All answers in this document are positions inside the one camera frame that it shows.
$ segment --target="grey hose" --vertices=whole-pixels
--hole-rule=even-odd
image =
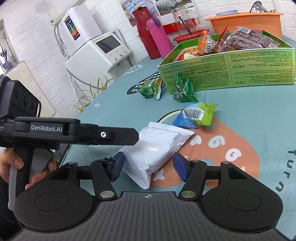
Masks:
[[[64,46],[63,46],[63,41],[62,41],[61,36],[59,34],[59,24],[60,24],[60,22],[54,27],[54,36],[55,36],[56,41],[57,41],[57,43],[59,45],[59,48],[60,48],[60,51],[61,51],[62,55],[66,57],[66,52],[65,52],[65,49],[64,49]]]
[[[77,77],[76,77],[75,75],[73,75],[68,69],[67,69],[67,71],[69,72],[70,75],[72,75],[75,79],[77,79],[77,80],[80,81],[81,83],[83,83],[83,84],[85,84],[85,85],[88,85],[88,86],[91,86],[91,87],[97,89],[97,87],[95,87],[95,86],[93,86],[93,85],[91,85],[91,84],[85,83],[85,82],[83,82],[82,80],[80,80],[79,78],[77,78]]]

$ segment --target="purple lid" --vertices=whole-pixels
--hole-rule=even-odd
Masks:
[[[158,18],[150,18],[147,20],[147,27],[148,28],[153,28],[153,27],[160,27],[161,22],[159,21]]]

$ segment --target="human hand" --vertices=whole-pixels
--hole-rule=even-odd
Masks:
[[[16,169],[22,169],[24,166],[23,160],[12,150],[7,149],[0,153],[0,176],[3,180],[8,183],[9,182],[9,169],[10,166]],[[57,165],[55,160],[51,160],[48,164],[48,168],[50,172],[56,170]],[[45,178],[49,173],[38,173],[32,177],[32,182],[27,184],[25,189],[27,190],[29,187],[39,182],[41,179]]]

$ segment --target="snack bag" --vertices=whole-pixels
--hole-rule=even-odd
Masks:
[[[188,105],[173,121],[174,126],[196,129],[210,126],[217,104],[196,103]]]
[[[162,78],[157,78],[156,80],[146,80],[140,89],[140,93],[147,98],[154,98],[156,100],[160,99]]]
[[[141,188],[150,187],[151,175],[166,163],[194,132],[180,127],[150,122],[139,132],[139,141],[124,146],[123,171]]]
[[[217,53],[218,45],[215,40],[208,35],[207,30],[202,32],[198,40],[198,50],[200,55],[206,55],[211,53]]]
[[[190,79],[182,80],[181,77],[177,75],[173,98],[184,102],[197,102],[196,97],[192,93],[193,84]]]
[[[195,58],[195,57],[198,57],[200,54],[198,52],[198,47],[194,47],[190,50],[186,50],[185,53],[181,54],[178,58],[177,61],[180,61],[180,60],[185,60],[185,59],[190,59],[190,58]]]
[[[238,27],[225,41],[229,47],[237,50],[278,47],[279,43],[254,30]]]
[[[231,35],[231,31],[226,26],[218,40],[218,53],[236,51],[235,48],[229,47],[225,44],[225,41],[229,37],[229,35]]]

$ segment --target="green cardboard box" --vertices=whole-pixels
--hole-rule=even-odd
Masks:
[[[184,50],[197,46],[198,39],[178,44],[158,65],[170,94],[177,74],[189,78],[194,91],[255,85],[288,85],[295,82],[295,49],[263,31],[279,42],[281,48],[237,50],[177,61]],[[220,34],[211,37],[218,41]]]

